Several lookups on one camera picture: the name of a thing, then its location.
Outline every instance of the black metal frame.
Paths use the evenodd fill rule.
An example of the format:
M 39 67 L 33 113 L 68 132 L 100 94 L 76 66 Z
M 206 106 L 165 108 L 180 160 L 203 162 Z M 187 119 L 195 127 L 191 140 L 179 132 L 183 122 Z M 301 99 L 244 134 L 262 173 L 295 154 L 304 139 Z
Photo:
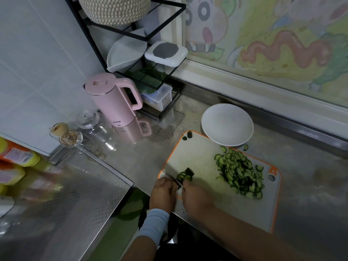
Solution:
M 123 30 L 120 30 L 120 29 L 116 29 L 116 28 L 113 28 L 111 26 L 104 26 L 104 25 L 100 25 L 100 24 L 97 24 L 93 21 L 91 21 L 89 18 L 82 18 L 81 15 L 80 15 L 80 10 L 82 10 L 82 7 L 79 3 L 78 0 L 76 1 L 73 1 L 73 0 L 65 0 L 71 10 L 71 12 L 73 13 L 76 21 L 78 22 L 80 28 L 82 29 L 84 35 L 86 36 L 89 44 L 91 45 L 94 53 L 96 54 L 96 56 L 98 57 L 98 60 L 100 61 L 100 63 L 102 64 L 103 66 L 103 69 L 105 70 L 105 72 L 109 72 L 107 70 L 107 64 L 104 60 L 104 58 L 102 57 L 102 54 L 100 53 L 96 43 L 94 42 L 93 38 L 92 38 L 92 35 L 90 34 L 90 31 L 88 29 L 88 25 L 93 25 L 93 26 L 97 26 L 97 27 L 100 27 L 100 28 L 103 28 L 103 29 L 106 29 L 106 30 L 109 30 L 109 31 L 112 31 L 112 32 L 116 32 L 118 34 L 122 34 L 122 35 L 125 35 L 125 36 L 129 36 L 131 38 L 135 38 L 135 39 L 138 39 L 138 40 L 142 40 L 142 41 L 149 41 L 152 37 L 154 37 L 155 34 L 157 34 L 159 31 L 161 31 L 165 26 L 167 26 L 171 21 L 173 21 L 177 16 L 179 16 L 183 11 L 185 11 L 186 9 L 186 4 L 183 4 L 183 3 L 177 3 L 177 2 L 172 2 L 172 1 L 166 1 L 166 0 L 151 0 L 151 2 L 155 2 L 155 3 L 158 3 L 157 6 L 155 6 L 153 9 L 151 9 L 149 13 L 151 13 L 153 10 L 155 10 L 156 8 L 158 8 L 160 5 L 164 4 L 164 5 L 170 5 L 170 6 L 174 6 L 174 7 L 179 7 L 180 9 L 175 12 L 171 17 L 169 17 L 166 21 L 164 21 L 160 26 L 158 26 L 155 30 L 153 30 L 148 36 L 144 37 L 144 36 L 140 36 L 140 35 L 136 35 L 136 34 L 133 34 L 133 33 L 130 33 L 130 32 L 127 32 L 126 30 L 129 28 L 129 27 L 132 27 L 132 30 L 135 30 L 136 29 L 136 23 L 133 22 L 130 24 L 130 26 L 126 27 L 125 29 Z M 141 61 L 143 67 L 145 67 L 145 57 L 142 56 L 141 59 L 139 59 L 139 61 Z M 161 81 L 160 85 L 155 87 L 155 86 L 152 86 L 150 84 L 147 84 L 147 83 L 144 83 L 141 80 L 137 80 L 137 82 L 141 82 L 142 84 L 144 84 L 145 86 L 148 86 L 150 88 L 153 88 L 155 90 L 158 90 L 165 82 L 168 81 L 168 79 L 172 80 L 170 77 L 171 75 L 173 74 L 173 72 L 177 69 L 178 67 L 175 67 L 171 72 L 170 74 L 166 75 L 166 77 Z M 119 71 L 116 71 L 115 73 L 117 74 L 120 74 L 124 77 L 127 77 L 127 78 L 130 78 L 132 80 L 135 80 L 134 78 L 132 77 L 129 77 L 128 75 L 124 74 L 124 73 L 121 73 Z M 154 108 L 151 108 L 150 106 L 147 106 L 146 104 L 144 104 L 144 108 L 143 108 L 143 112 L 150 115 L 151 117 L 153 118 L 156 118 L 156 119 L 161 119 L 161 117 L 163 116 L 164 113 L 166 113 L 168 111 L 168 108 L 170 106 L 172 106 L 174 104 L 174 102 L 178 99 L 178 97 L 180 96 L 181 94 L 181 89 L 182 88 L 175 88 L 175 86 L 173 86 L 173 89 L 174 91 L 176 91 L 176 94 L 172 97 L 172 102 L 162 111 L 162 112 L 159 112 L 158 110 L 155 110 Z

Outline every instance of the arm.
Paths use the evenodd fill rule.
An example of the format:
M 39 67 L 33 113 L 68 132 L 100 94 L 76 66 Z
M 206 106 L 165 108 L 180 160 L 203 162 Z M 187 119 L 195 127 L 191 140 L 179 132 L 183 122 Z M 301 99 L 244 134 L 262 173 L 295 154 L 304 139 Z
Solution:
M 296 250 L 273 235 L 214 206 L 213 197 L 200 186 L 184 181 L 183 204 L 226 248 L 243 261 L 302 260 Z
M 156 181 L 150 196 L 149 214 L 138 237 L 131 244 L 121 261 L 152 261 L 159 241 L 174 209 L 178 186 L 168 178 Z

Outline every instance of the woven basket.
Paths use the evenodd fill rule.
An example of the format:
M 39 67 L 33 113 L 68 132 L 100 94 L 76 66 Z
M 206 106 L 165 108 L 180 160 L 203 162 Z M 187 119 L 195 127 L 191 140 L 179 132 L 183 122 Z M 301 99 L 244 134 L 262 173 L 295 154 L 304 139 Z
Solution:
M 93 22 L 101 25 L 124 25 L 142 18 L 150 10 L 151 0 L 79 0 Z

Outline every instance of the cartoon wallpaper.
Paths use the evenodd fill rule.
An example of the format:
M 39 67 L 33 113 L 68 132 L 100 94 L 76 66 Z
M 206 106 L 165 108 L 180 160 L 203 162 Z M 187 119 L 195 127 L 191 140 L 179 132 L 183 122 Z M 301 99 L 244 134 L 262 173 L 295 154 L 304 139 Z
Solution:
M 189 54 L 348 107 L 348 0 L 186 0 Z

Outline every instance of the hand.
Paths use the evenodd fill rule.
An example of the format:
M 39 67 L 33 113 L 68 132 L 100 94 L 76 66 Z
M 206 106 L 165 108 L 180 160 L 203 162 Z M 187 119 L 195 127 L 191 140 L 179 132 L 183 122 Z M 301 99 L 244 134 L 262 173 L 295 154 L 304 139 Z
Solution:
M 177 189 L 178 185 L 174 181 L 166 177 L 158 179 L 151 192 L 149 209 L 161 209 L 171 214 L 176 203 Z
M 183 186 L 182 202 L 190 217 L 198 220 L 205 211 L 215 208 L 214 198 L 201 186 L 188 180 L 184 180 Z

